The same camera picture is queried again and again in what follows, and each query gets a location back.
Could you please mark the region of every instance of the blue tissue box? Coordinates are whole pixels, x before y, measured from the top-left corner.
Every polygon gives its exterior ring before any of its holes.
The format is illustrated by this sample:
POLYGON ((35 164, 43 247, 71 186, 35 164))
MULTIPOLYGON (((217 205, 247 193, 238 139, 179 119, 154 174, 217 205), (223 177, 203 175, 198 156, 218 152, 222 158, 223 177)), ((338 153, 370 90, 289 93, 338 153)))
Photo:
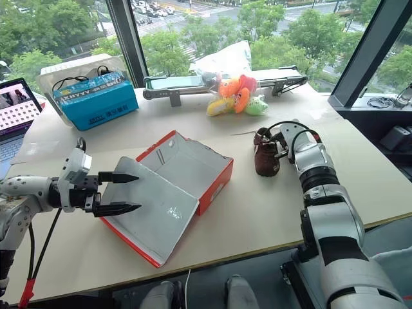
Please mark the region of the blue tissue box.
POLYGON ((63 113, 81 131, 138 109, 132 84, 119 72, 55 90, 53 95, 63 113))

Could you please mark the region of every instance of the plush toy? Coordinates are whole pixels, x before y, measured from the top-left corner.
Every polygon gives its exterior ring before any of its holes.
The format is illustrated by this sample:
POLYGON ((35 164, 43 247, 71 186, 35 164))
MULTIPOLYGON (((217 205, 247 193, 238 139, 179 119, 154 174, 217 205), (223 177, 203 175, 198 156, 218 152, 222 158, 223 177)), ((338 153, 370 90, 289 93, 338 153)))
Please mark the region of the plush toy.
POLYGON ((263 115, 269 107, 268 104, 266 104, 263 100, 264 98, 264 95, 251 97, 244 112, 252 116, 263 115))
POLYGON ((224 79, 219 86, 219 94, 223 98, 234 97, 234 110, 241 113, 249 101, 250 95, 255 92, 258 82, 253 77, 240 75, 239 78, 224 79))
POLYGON ((208 116, 217 116, 220 114, 228 113, 233 110, 235 103, 234 97, 231 98, 218 98, 213 100, 209 106, 207 106, 208 116))

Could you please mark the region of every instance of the green plush toy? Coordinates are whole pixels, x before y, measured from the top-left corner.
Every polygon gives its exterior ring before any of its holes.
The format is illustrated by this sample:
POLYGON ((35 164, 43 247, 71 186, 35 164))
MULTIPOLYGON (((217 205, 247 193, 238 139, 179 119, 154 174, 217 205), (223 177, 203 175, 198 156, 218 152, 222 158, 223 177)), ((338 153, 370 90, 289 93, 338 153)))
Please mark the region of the green plush toy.
POLYGON ((252 116, 259 116, 266 113, 266 109, 269 107, 268 104, 263 100, 264 95, 259 95, 257 97, 251 97, 244 112, 252 116))

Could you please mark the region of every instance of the laptop keyboard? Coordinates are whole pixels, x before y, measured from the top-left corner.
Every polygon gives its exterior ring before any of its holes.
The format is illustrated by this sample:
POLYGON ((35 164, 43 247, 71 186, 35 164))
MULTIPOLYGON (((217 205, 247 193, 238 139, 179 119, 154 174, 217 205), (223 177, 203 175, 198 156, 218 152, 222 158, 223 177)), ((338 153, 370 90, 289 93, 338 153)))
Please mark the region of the laptop keyboard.
POLYGON ((13 140, 5 145, 0 146, 0 161, 5 161, 7 159, 13 158, 17 152, 20 150, 23 139, 13 140))

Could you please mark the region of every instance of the car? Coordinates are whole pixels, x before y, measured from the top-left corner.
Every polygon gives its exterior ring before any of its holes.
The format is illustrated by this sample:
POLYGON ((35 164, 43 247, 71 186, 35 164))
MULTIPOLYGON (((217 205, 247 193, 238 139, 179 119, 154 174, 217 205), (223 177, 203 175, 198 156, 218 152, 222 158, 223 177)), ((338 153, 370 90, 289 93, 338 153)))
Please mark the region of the car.
POLYGON ((157 14, 159 16, 163 16, 163 17, 168 16, 168 13, 165 10, 159 10, 159 11, 157 11, 157 14))
POLYGON ((159 14, 157 14, 157 12, 154 11, 152 8, 147 8, 146 14, 149 17, 159 17, 159 14))
POLYGON ((155 11, 160 10, 160 5, 157 2, 150 2, 149 6, 155 11))
POLYGON ((136 12, 140 13, 140 14, 146 14, 146 9, 144 8, 144 6, 136 6, 136 12))
POLYGON ((173 15, 174 14, 174 7, 173 6, 165 6, 164 10, 169 14, 169 15, 173 15))

